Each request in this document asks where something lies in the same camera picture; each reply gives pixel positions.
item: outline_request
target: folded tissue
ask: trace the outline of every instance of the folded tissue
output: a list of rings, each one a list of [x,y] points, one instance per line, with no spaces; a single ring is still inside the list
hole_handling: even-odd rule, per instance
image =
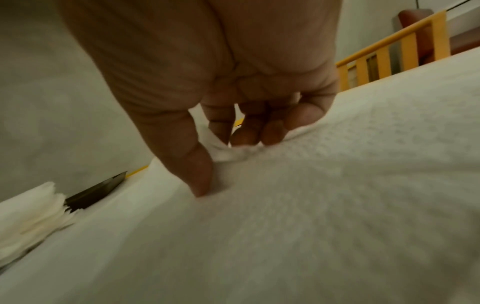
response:
[[[47,182],[0,202],[0,271],[53,232],[69,226],[78,212],[68,211],[65,195]]]

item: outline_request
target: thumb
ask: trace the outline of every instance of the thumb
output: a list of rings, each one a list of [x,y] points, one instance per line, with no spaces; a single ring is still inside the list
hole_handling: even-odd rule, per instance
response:
[[[213,162],[199,142],[190,113],[186,110],[154,115],[127,112],[165,168],[185,182],[195,196],[205,195],[210,189]]]

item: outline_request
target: white mattress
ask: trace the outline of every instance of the white mattress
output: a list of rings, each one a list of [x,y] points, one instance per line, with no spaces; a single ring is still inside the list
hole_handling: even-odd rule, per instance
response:
[[[480,301],[480,49],[339,94],[269,148],[158,161],[0,276],[1,303]]]

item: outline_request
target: brown chair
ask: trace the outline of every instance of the brown chair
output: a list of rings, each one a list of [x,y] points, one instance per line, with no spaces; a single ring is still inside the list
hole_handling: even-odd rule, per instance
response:
[[[398,14],[401,26],[406,28],[428,16],[432,10],[404,10]],[[423,28],[416,33],[416,44],[420,65],[435,61],[432,27]],[[452,55],[480,47],[480,27],[450,38],[450,53]]]

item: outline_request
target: wooden railing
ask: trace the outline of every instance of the wooden railing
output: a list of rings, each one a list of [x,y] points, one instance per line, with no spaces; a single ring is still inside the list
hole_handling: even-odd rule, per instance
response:
[[[450,38],[447,32],[447,12],[442,11],[431,15],[425,19],[406,27],[385,39],[378,41],[364,48],[363,50],[336,63],[340,77],[340,90],[345,91],[350,88],[349,68],[347,64],[356,61],[356,76],[359,86],[367,84],[369,80],[369,70],[367,66],[367,57],[376,53],[378,76],[380,79],[391,76],[392,68],[390,66],[389,46],[400,40],[401,59],[403,70],[410,70],[419,66],[417,53],[416,31],[431,26],[433,36],[433,51],[435,60],[440,60],[450,56]]]

